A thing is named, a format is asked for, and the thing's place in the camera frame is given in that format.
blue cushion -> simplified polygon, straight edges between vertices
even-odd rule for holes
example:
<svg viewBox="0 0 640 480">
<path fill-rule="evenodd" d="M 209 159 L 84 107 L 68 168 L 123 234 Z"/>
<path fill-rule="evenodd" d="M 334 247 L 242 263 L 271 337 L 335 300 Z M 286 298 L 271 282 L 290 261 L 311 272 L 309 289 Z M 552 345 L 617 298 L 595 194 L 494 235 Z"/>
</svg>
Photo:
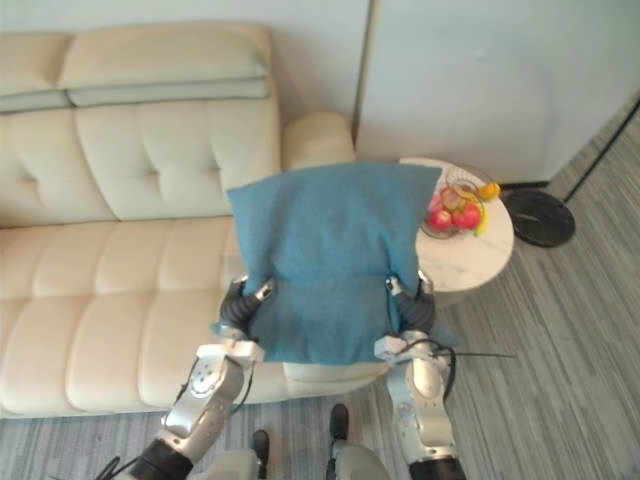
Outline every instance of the blue cushion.
<svg viewBox="0 0 640 480">
<path fill-rule="evenodd" d="M 417 288 L 415 239 L 439 168 L 358 163 L 277 175 L 228 192 L 249 273 L 274 294 L 251 326 L 267 361 L 376 361 L 397 333 L 385 288 L 393 273 Z"/>
</svg>

cream leather sofa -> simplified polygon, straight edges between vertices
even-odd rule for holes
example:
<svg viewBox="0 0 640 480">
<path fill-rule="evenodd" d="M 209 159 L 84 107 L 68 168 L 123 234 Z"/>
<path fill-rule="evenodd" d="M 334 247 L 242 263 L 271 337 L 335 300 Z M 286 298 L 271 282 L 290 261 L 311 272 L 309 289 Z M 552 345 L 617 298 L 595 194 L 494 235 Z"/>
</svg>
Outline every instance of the cream leather sofa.
<svg viewBox="0 0 640 480">
<path fill-rule="evenodd" d="M 252 25 L 3 35 L 0 62 L 0 415 L 164 409 L 243 273 L 225 189 L 353 161 L 346 122 L 281 131 Z M 264 364 L 249 401 L 381 372 Z"/>
</svg>

person's foot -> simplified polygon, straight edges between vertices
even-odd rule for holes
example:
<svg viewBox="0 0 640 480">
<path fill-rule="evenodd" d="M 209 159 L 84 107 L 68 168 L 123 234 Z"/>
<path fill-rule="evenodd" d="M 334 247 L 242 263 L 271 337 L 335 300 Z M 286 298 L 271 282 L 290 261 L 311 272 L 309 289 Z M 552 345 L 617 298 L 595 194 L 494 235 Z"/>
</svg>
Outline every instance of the person's foot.
<svg viewBox="0 0 640 480">
<path fill-rule="evenodd" d="M 269 462 L 269 435 L 264 430 L 258 430 L 253 434 L 251 448 L 256 452 L 260 467 L 258 478 L 267 478 L 267 463 Z"/>
<path fill-rule="evenodd" d="M 346 441 L 349 436 L 349 410 L 342 403 L 334 405 L 331 409 L 329 434 L 331 435 L 331 447 L 325 480 L 336 480 L 336 459 L 333 456 L 333 444 L 340 440 Z"/>
</svg>

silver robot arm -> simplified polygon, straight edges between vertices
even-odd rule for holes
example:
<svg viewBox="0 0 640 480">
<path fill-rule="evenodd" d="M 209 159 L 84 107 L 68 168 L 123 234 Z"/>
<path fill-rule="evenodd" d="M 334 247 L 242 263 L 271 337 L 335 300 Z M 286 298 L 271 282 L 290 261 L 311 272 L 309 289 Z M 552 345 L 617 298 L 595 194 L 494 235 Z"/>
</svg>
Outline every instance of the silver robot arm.
<svg viewBox="0 0 640 480">
<path fill-rule="evenodd" d="M 451 421 L 444 407 L 449 358 L 428 333 L 435 301 L 430 280 L 420 273 L 420 288 L 409 296 L 395 277 L 387 283 L 402 317 L 400 337 L 386 336 L 376 355 L 391 366 L 387 387 L 398 440 L 413 480 L 466 480 L 458 461 Z"/>
<path fill-rule="evenodd" d="M 160 430 L 117 480 L 184 480 L 217 440 L 242 390 L 244 371 L 265 355 L 248 339 L 248 327 L 271 294 L 272 283 L 244 297 L 245 283 L 246 277 L 230 285 L 220 307 L 219 337 L 198 348 L 189 378 L 162 418 Z"/>
</svg>

tufted seat cushion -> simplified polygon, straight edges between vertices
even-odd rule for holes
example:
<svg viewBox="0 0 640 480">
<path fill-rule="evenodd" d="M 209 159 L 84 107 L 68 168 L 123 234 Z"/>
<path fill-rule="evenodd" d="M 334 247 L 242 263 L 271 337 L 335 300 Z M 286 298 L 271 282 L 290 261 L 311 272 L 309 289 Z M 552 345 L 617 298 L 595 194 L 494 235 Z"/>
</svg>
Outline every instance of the tufted seat cushion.
<svg viewBox="0 0 640 480">
<path fill-rule="evenodd" d="M 166 408 L 244 271 L 231 217 L 4 229 L 0 267 L 3 416 Z M 380 372 L 264 364 L 252 391 L 337 393 Z"/>
</svg>

